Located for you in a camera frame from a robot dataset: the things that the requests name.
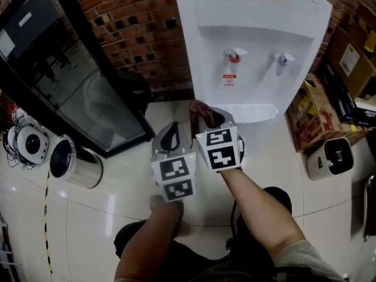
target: warning label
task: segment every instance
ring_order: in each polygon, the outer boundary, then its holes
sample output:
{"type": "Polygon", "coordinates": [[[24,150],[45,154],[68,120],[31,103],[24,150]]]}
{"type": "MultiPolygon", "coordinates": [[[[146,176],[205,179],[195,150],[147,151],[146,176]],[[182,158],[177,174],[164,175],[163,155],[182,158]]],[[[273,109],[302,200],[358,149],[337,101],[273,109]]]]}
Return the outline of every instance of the warning label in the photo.
{"type": "Polygon", "coordinates": [[[236,75],[235,74],[225,74],[223,75],[223,86],[234,86],[236,75]]]}
{"type": "Polygon", "coordinates": [[[359,58],[359,53],[354,49],[354,47],[348,44],[340,60],[340,66],[347,76],[350,76],[359,58]]]}

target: trash can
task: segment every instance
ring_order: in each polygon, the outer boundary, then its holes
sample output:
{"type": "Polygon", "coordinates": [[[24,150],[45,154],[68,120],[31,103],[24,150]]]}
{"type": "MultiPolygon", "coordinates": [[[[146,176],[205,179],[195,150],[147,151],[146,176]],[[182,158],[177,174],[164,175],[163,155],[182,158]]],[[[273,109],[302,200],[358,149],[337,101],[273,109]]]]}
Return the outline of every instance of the trash can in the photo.
{"type": "Polygon", "coordinates": [[[342,174],[353,168],[352,156],[351,146],[346,138],[326,140],[307,158],[308,176],[311,180],[320,180],[342,174]]]}
{"type": "Polygon", "coordinates": [[[53,148],[49,168],[53,177],[88,189],[97,186],[103,176],[102,160],[76,147],[67,135],[61,136],[53,148]]]}

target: person's arm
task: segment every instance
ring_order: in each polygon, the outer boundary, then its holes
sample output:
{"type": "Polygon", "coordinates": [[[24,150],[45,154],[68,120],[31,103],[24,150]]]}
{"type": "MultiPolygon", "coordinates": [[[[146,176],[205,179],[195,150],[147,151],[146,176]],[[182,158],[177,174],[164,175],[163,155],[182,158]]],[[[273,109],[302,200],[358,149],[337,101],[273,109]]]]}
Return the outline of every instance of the person's arm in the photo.
{"type": "Polygon", "coordinates": [[[254,238],[274,261],[290,244],[305,240],[290,212],[239,169],[220,172],[254,238]]]}
{"type": "Polygon", "coordinates": [[[115,280],[152,281],[165,262],[180,210],[166,203],[153,211],[147,222],[129,240],[117,265],[115,280]]]}

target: tiled floor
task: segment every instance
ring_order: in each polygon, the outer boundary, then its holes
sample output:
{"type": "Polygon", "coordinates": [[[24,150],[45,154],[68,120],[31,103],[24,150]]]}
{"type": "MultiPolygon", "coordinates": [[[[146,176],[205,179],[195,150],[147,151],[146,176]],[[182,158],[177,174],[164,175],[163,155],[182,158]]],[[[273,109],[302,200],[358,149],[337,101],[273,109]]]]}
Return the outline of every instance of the tiled floor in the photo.
{"type": "MultiPolygon", "coordinates": [[[[188,105],[154,103],[146,117],[156,132],[174,119],[180,121],[190,137],[188,105]]],[[[353,147],[352,170],[313,182],[306,173],[306,157],[295,152],[285,119],[242,126],[240,134],[247,145],[244,171],[261,187],[278,186],[290,195],[293,216],[325,261],[352,281],[368,281],[365,276],[376,273],[376,239],[362,239],[362,180],[376,170],[376,162],[365,139],[353,147]],[[264,125],[268,131],[260,140],[255,135],[264,125]]],[[[112,281],[118,262],[116,233],[146,219],[149,196],[158,194],[151,180],[150,150],[151,143],[144,143],[103,160],[103,180],[94,189],[51,180],[47,222],[54,282],[112,281]]],[[[231,235],[233,198],[221,177],[210,173],[201,157],[198,160],[197,195],[184,201],[184,219],[193,234],[178,241],[217,259],[226,254],[231,235]]],[[[48,164],[31,171],[11,169],[1,151],[0,171],[0,212],[9,224],[15,257],[28,281],[50,281],[43,225],[48,164]]]]}

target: white speaker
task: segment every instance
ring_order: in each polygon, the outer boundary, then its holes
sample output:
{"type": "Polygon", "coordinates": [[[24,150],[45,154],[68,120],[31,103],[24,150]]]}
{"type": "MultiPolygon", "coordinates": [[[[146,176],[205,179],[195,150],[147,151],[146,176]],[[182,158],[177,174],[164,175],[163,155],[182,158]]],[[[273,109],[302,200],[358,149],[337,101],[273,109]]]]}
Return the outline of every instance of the white speaker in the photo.
{"type": "Polygon", "coordinates": [[[24,126],[17,136],[18,152],[34,164],[42,164],[46,158],[49,140],[32,126],[24,126]]]}

